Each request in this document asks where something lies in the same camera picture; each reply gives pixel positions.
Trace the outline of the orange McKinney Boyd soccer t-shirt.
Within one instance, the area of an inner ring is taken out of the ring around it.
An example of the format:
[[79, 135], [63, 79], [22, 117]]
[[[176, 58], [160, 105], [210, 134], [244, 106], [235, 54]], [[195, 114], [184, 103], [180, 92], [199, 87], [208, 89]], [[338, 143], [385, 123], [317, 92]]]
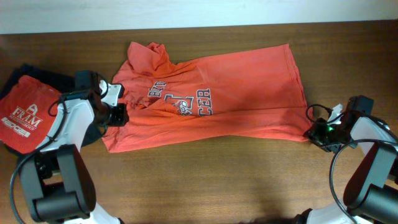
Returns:
[[162, 44], [130, 44], [113, 78], [129, 121], [109, 128], [109, 152], [245, 136], [304, 141], [310, 127], [287, 44], [172, 63]]

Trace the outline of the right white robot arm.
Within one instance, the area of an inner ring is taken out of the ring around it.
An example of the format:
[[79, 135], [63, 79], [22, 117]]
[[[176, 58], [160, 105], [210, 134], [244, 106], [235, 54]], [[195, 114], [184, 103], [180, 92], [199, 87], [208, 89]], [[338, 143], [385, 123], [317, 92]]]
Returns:
[[[332, 158], [329, 185], [332, 204], [298, 214], [293, 223], [397, 223], [397, 137], [387, 125], [371, 117], [360, 117], [351, 130], [353, 141], [341, 146]], [[333, 172], [344, 149], [359, 145], [364, 158], [350, 180], [343, 198], [336, 196]]]

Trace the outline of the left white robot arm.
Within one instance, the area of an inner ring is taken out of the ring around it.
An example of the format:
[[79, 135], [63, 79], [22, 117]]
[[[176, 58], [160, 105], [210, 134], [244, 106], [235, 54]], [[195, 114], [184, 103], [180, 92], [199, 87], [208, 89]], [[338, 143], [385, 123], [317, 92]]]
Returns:
[[44, 140], [17, 165], [25, 201], [40, 223], [122, 223], [96, 201], [96, 190], [80, 149], [90, 124], [127, 123], [121, 94], [78, 91], [57, 101], [57, 115]]

